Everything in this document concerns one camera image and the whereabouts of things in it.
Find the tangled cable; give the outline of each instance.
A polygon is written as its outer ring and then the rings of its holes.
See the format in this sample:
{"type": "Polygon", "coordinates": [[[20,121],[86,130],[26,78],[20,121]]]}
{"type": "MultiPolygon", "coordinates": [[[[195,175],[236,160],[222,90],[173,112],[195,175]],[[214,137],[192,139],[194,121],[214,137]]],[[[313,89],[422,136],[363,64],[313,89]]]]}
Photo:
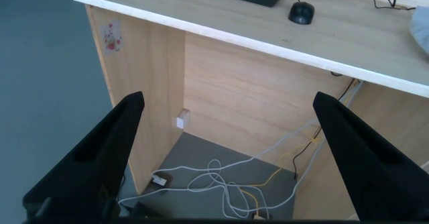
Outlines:
{"type": "MultiPolygon", "coordinates": [[[[343,97],[341,98],[341,100],[346,99],[347,103],[346,103],[346,107],[348,107],[351,102],[353,101],[356,93],[359,91],[359,89],[361,88],[363,82],[360,82],[355,88],[353,88],[352,90],[350,90],[349,92],[347,92],[346,94],[343,95],[343,97]]],[[[142,194],[139,195],[137,197],[130,197],[130,198],[125,198],[125,199],[121,199],[119,201],[119,204],[125,202],[125,201],[130,201],[130,200],[134,200],[134,199],[140,199],[143,197],[148,197],[150,195],[156,194],[158,192],[162,192],[162,191],[189,191],[189,192],[204,192],[204,191],[210,191],[210,190],[214,190],[217,188],[221,188],[223,189],[223,195],[222,195],[222,212],[223,215],[227,218],[232,218],[232,219],[240,219],[240,218],[248,218],[249,214],[251,212],[254,211],[258,211],[258,210],[264,210],[267,213],[267,216],[269,216],[269,210],[270,209],[276,209],[284,204],[286,204],[288,201],[292,200],[292,198],[294,197],[296,190],[299,186],[299,184],[305,179],[305,176],[307,175],[308,171],[311,169],[311,166],[314,162],[315,157],[317,156],[317,154],[319,153],[321,147],[323,146],[323,143],[325,142],[325,139],[323,139],[321,141],[321,143],[318,145],[316,151],[314,151],[310,163],[308,165],[308,167],[306,168],[306,170],[304,171],[302,177],[297,181],[297,183],[295,184],[295,187],[291,193],[291,195],[284,201],[282,201],[281,203],[274,205],[274,206],[268,206],[266,201],[265,201],[265,196],[263,194],[263,192],[261,191],[260,188],[257,188],[256,186],[251,186],[249,184],[236,184],[235,182],[227,182],[222,176],[221,176],[221,172],[222,170],[226,169],[226,168],[230,168],[239,164],[244,164],[247,162],[250,162],[254,159],[256,159],[257,157],[263,155],[264,153],[267,153],[271,150],[273,150],[274,148],[276,148],[278,145],[280,145],[284,140],[288,139],[289,137],[292,137],[293,135],[297,134],[299,131],[302,131],[303,129],[307,128],[308,126],[310,126],[313,123],[316,123],[317,119],[313,119],[312,121],[309,121],[308,123],[306,123],[305,125],[303,125],[302,127],[300,127],[299,129],[293,131],[292,133],[288,133],[286,134],[281,140],[279,140],[276,144],[274,144],[273,146],[269,147],[268,149],[258,153],[257,155],[255,155],[254,157],[251,157],[248,160],[243,160],[243,161],[239,161],[233,164],[229,164],[227,166],[223,166],[219,160],[214,159],[211,160],[208,165],[207,168],[205,169],[200,169],[200,168],[191,168],[191,167],[187,167],[187,166],[178,166],[175,168],[168,168],[168,169],[161,169],[161,170],[155,170],[152,172],[152,176],[155,176],[156,173],[158,172],[167,172],[167,171],[174,171],[174,170],[179,170],[179,169],[187,169],[187,170],[193,170],[193,171],[199,171],[199,172],[206,172],[204,174],[200,174],[197,177],[195,177],[194,179],[192,179],[189,183],[188,186],[186,188],[163,188],[163,189],[159,189],[147,194],[142,194]],[[219,167],[212,167],[212,163],[217,163],[219,165],[219,167]],[[192,188],[191,185],[194,184],[197,180],[200,180],[201,178],[204,177],[209,177],[211,179],[211,183],[207,186],[204,187],[200,187],[200,188],[192,188]],[[249,203],[247,202],[247,199],[245,197],[245,195],[243,194],[243,191],[241,191],[241,188],[250,188],[253,190],[256,190],[262,199],[263,202],[263,206],[262,207],[257,207],[257,208],[253,208],[250,209],[249,208],[249,203]],[[244,203],[246,205],[246,209],[242,209],[239,207],[234,206],[231,203],[231,195],[230,195],[230,191],[231,189],[237,189],[240,192],[241,197],[244,200],[244,203]],[[230,216],[228,214],[226,214],[226,208],[225,208],[225,203],[227,204],[228,208],[236,215],[234,216],[230,216]]]]}

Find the flower sticker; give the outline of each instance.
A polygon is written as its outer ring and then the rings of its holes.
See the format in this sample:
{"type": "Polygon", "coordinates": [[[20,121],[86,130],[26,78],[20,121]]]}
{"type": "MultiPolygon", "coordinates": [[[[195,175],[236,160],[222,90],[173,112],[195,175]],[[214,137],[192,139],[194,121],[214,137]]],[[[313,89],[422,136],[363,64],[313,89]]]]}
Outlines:
{"type": "Polygon", "coordinates": [[[103,37],[106,54],[119,51],[119,49],[121,49],[123,42],[119,21],[115,20],[108,25],[101,26],[101,35],[103,37]]]}

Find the floor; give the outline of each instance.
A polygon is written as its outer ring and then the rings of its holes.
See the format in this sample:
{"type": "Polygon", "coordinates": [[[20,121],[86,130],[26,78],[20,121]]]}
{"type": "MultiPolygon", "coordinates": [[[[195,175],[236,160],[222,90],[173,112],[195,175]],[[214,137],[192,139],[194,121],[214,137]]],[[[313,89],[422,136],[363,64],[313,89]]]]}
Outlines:
{"type": "Polygon", "coordinates": [[[82,3],[0,0],[0,223],[111,109],[82,3]]]}
{"type": "MultiPolygon", "coordinates": [[[[161,165],[161,168],[173,168],[177,166],[206,168],[208,162],[215,158],[220,160],[222,165],[225,166],[233,162],[246,160],[249,156],[221,147],[193,135],[183,133],[182,137],[178,140],[161,165]]],[[[260,160],[253,160],[249,163],[223,170],[222,176],[227,182],[233,181],[238,184],[257,184],[265,182],[277,169],[278,167],[271,164],[267,164],[260,160]]],[[[171,188],[186,188],[187,184],[193,178],[202,174],[202,172],[176,170],[168,172],[168,174],[173,176],[170,183],[171,188]]],[[[195,182],[192,187],[202,188],[210,182],[209,177],[202,178],[195,182]]],[[[287,170],[280,171],[271,182],[261,187],[268,206],[274,206],[286,200],[292,193],[294,185],[293,173],[287,170]]],[[[262,206],[262,199],[260,195],[257,195],[257,191],[248,191],[257,197],[259,206],[262,206]]],[[[237,207],[245,208],[244,201],[238,190],[232,188],[230,192],[232,204],[237,207]]],[[[131,173],[129,169],[127,169],[125,183],[121,190],[121,198],[134,197],[135,195],[131,173]]],[[[140,198],[136,201],[127,201],[124,202],[124,204],[132,207],[139,201],[163,216],[171,218],[224,219],[226,217],[222,212],[222,195],[223,190],[221,188],[199,193],[169,191],[166,194],[158,193],[140,198]]],[[[249,196],[246,196],[246,198],[249,202],[249,206],[254,208],[255,201],[249,196]]],[[[290,202],[277,209],[269,210],[269,214],[273,220],[290,220],[292,219],[293,208],[294,200],[292,199],[290,202]]],[[[227,208],[226,214],[233,215],[229,208],[227,208]]]]}

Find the desk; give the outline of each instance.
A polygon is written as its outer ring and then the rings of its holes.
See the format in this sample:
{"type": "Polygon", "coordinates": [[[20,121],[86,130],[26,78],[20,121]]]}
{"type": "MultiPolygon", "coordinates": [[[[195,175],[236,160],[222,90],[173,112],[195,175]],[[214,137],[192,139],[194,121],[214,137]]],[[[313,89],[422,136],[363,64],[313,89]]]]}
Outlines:
{"type": "MultiPolygon", "coordinates": [[[[272,9],[239,0],[75,1],[86,4],[112,104],[145,95],[129,158],[138,192],[182,133],[183,108],[191,112],[184,131],[252,156],[314,119],[317,91],[339,96],[351,77],[366,81],[352,110],[418,164],[428,159],[429,61],[409,34],[411,12],[311,0],[316,15],[304,26],[287,19],[296,0],[272,9]],[[102,30],[111,23],[123,45],[110,52],[102,30]]],[[[261,159],[293,170],[291,157],[277,159],[307,141],[300,133],[261,159]]],[[[297,219],[353,214],[325,148],[296,196],[297,219]]]]}

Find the black computer mouse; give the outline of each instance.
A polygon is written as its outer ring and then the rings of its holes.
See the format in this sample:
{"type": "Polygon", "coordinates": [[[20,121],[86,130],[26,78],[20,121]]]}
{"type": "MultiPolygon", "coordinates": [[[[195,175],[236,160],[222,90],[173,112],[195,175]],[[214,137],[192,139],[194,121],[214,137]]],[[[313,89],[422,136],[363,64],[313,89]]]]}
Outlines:
{"type": "Polygon", "coordinates": [[[303,25],[311,24],[314,16],[314,6],[306,2],[296,2],[289,12],[289,20],[303,25]]]}

